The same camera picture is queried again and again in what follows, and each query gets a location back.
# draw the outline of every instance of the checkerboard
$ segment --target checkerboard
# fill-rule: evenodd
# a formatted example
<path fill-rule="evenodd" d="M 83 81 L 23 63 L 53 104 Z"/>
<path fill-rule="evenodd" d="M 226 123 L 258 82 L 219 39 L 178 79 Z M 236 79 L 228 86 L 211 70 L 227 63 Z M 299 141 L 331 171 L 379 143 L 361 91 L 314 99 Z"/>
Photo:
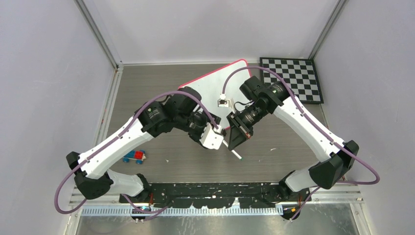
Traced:
<path fill-rule="evenodd" d="M 260 58 L 260 65 L 276 72 L 291 87 L 303 103 L 323 103 L 323 96 L 317 78 L 316 67 L 312 60 Z M 278 79 L 262 71 L 261 81 L 272 84 Z"/>

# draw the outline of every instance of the red toy block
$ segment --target red toy block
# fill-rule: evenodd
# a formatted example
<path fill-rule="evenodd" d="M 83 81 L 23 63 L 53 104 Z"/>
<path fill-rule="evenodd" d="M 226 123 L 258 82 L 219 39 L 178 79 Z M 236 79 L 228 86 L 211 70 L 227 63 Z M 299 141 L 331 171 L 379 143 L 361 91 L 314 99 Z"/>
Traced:
<path fill-rule="evenodd" d="M 136 151 L 136 153 L 134 154 L 134 158 L 138 159 L 138 160 L 142 160 L 143 159 L 143 152 Z"/>

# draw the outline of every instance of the toy car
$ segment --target toy car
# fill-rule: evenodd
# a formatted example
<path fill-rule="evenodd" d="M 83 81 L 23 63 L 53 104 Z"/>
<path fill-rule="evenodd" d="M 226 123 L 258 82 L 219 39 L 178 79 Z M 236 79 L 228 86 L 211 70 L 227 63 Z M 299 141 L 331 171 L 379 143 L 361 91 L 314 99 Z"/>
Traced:
<path fill-rule="evenodd" d="M 140 150 L 140 151 L 132 150 L 122 158 L 122 161 L 125 163 L 128 163 L 130 160 L 135 160 L 137 164 L 142 164 L 145 158 L 146 157 L 145 157 L 144 150 Z"/>

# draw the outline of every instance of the red edge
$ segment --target red edge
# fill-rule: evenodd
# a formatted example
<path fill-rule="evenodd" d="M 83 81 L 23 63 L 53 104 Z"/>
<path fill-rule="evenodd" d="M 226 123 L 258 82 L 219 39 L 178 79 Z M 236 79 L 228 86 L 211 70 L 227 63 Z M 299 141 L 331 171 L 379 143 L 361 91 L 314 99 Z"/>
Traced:
<path fill-rule="evenodd" d="M 212 74 L 212 73 L 214 73 L 214 72 L 216 72 L 216 71 L 219 71 L 219 70 L 221 70 L 221 69 L 224 69 L 224 68 L 226 68 L 226 67 L 228 67 L 228 66 L 231 66 L 231 65 L 233 65 L 233 64 L 235 64 L 235 63 L 238 63 L 239 61 L 245 61 L 246 66 L 248 66 L 248 62 L 247 62 L 245 59 L 240 59 L 240 60 L 237 60 L 237 61 L 235 61 L 235 62 L 232 62 L 232 63 L 230 63 L 230 64 L 228 64 L 228 65 L 225 65 L 225 66 L 223 66 L 223 67 L 221 67 L 221 68 L 218 68 L 217 70 L 214 70 L 214 71 L 212 71 L 212 72 L 210 72 L 210 73 L 207 73 L 207 74 L 205 74 L 205 75 L 203 75 L 203 76 L 201 76 L 201 77 L 198 77 L 198 78 L 196 78 L 196 79 L 193 79 L 193 80 L 191 80 L 190 82 L 186 82 L 186 83 L 184 83 L 183 85 L 180 85 L 180 86 L 179 86 L 179 88 L 184 87 L 185 85 L 187 85 L 187 84 L 189 84 L 189 83 L 192 83 L 192 82 L 194 82 L 194 81 L 196 81 L 196 80 L 199 80 L 199 79 L 201 79 L 201 78 L 203 78 L 203 77 L 206 77 L 206 76 L 208 76 L 209 74 Z"/>

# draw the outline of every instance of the white marker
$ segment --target white marker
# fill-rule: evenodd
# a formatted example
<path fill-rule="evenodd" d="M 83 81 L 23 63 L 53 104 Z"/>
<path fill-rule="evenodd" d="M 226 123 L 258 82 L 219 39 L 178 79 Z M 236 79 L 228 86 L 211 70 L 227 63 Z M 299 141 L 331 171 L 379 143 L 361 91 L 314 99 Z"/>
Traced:
<path fill-rule="evenodd" d="M 226 143 L 225 140 L 222 141 L 222 143 L 226 146 L 226 148 L 228 147 L 228 143 Z M 235 151 L 235 150 L 231 150 L 231 152 L 240 160 L 242 160 L 242 157 Z"/>

